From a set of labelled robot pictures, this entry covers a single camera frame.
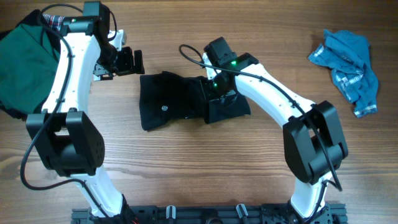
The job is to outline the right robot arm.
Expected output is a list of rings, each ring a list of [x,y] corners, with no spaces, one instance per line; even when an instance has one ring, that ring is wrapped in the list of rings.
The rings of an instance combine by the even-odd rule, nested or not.
[[[215,91],[237,91],[282,128],[285,161],[295,176],[290,216],[295,222],[314,221],[326,206],[327,187],[341,188],[336,170],[348,156],[336,108],[328,101],[316,104],[294,93],[251,54],[236,55],[223,37],[204,48],[201,62]]]

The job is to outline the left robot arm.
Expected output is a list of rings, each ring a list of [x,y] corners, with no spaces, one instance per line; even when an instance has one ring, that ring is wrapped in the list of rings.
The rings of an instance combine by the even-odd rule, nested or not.
[[[56,35],[60,58],[52,89],[39,114],[27,117],[30,150],[49,170],[74,183],[90,204],[92,223],[137,223],[124,195],[110,180],[103,161],[104,139],[88,117],[94,77],[143,74],[142,52],[126,46],[122,30],[110,31],[114,14],[100,1],[87,1],[80,15],[63,19]]]

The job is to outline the black shirt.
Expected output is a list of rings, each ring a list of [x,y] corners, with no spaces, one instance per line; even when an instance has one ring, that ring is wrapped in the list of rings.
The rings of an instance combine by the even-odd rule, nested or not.
[[[143,130],[159,128],[173,119],[203,118],[206,124],[211,124],[251,114],[246,98],[239,93],[228,107],[210,103],[203,109],[201,77],[182,77],[167,71],[141,75],[139,111]]]

